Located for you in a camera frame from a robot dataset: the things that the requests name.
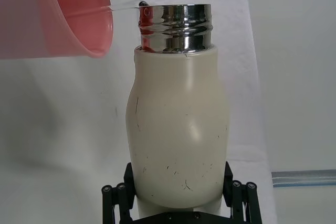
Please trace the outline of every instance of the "screw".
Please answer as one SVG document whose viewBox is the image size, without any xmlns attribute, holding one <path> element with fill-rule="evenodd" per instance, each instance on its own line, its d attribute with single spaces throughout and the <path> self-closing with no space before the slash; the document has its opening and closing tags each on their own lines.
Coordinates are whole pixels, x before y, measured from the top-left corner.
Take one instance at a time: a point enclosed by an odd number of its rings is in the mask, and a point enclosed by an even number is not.
<svg viewBox="0 0 336 224">
<path fill-rule="evenodd" d="M 111 187 L 109 187 L 109 186 L 106 186 L 106 187 L 103 188 L 104 193 L 107 193 L 110 190 L 111 190 Z"/>
<path fill-rule="evenodd" d="M 249 183 L 247 186 L 248 186 L 249 188 L 251 188 L 251 189 L 256 188 L 256 186 L 255 186 L 254 184 L 252 184 L 252 183 Z"/>
<path fill-rule="evenodd" d="M 201 217 L 201 215 L 198 212 L 194 213 L 194 218 L 195 219 L 198 220 L 200 217 Z"/>
<path fill-rule="evenodd" d="M 125 188 L 125 184 L 121 184 L 121 185 L 118 186 L 118 189 L 119 189 L 119 190 L 122 190 L 122 189 L 124 189 L 124 188 Z"/>
<path fill-rule="evenodd" d="M 142 1 L 139 3 L 139 6 L 149 6 L 149 4 L 148 4 L 146 1 L 142 0 Z"/>
</svg>

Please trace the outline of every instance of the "scratch mark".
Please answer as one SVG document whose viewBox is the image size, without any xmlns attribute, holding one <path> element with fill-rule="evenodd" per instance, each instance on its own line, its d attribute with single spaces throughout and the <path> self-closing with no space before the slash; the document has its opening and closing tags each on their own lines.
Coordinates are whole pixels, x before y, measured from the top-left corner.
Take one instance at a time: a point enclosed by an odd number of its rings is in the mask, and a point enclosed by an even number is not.
<svg viewBox="0 0 336 224">
<path fill-rule="evenodd" d="M 187 180 L 185 180 L 185 188 L 183 190 L 185 190 L 186 188 L 188 188 L 190 191 L 193 191 L 193 189 L 191 189 L 190 187 L 188 187 Z"/>
<path fill-rule="evenodd" d="M 138 112 L 139 97 L 136 100 L 135 114 Z"/>
</svg>

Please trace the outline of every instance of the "white surface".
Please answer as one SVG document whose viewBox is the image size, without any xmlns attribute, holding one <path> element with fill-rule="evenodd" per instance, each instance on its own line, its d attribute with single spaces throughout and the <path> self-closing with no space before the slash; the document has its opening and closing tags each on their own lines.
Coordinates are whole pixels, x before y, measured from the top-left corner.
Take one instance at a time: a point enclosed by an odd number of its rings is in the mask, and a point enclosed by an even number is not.
<svg viewBox="0 0 336 224">
<path fill-rule="evenodd" d="M 336 187 L 275 188 L 280 224 L 335 223 Z"/>
<path fill-rule="evenodd" d="M 231 108 L 228 159 L 236 179 L 258 184 L 264 223 L 276 223 L 247 0 L 148 1 L 214 5 L 213 42 Z M 100 223 L 100 188 L 120 182 L 129 161 L 135 20 L 132 11 L 114 13 L 113 48 L 102 60 L 0 62 L 2 224 Z"/>
<path fill-rule="evenodd" d="M 220 206 L 229 107 L 217 59 L 217 48 L 135 51 L 126 127 L 138 203 L 186 209 L 217 200 Z"/>
<path fill-rule="evenodd" d="M 272 170 L 335 169 L 336 1 L 249 4 Z"/>
</svg>

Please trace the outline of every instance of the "white wall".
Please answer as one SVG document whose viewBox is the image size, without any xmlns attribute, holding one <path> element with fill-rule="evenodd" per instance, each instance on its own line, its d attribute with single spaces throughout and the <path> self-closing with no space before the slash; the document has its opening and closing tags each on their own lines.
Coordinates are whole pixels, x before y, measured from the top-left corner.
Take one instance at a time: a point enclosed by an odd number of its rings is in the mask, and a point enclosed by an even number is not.
<svg viewBox="0 0 336 224">
<path fill-rule="evenodd" d="M 249 0 L 272 170 L 336 168 L 336 0 Z"/>
</svg>

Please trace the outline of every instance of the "metal rod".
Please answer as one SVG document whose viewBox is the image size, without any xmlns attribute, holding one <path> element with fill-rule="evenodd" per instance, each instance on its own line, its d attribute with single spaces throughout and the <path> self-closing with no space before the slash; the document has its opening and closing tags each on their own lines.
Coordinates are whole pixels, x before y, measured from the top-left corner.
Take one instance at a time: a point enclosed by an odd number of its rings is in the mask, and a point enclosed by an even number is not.
<svg viewBox="0 0 336 224">
<path fill-rule="evenodd" d="M 272 172 L 273 187 L 335 186 L 336 170 Z"/>
</svg>

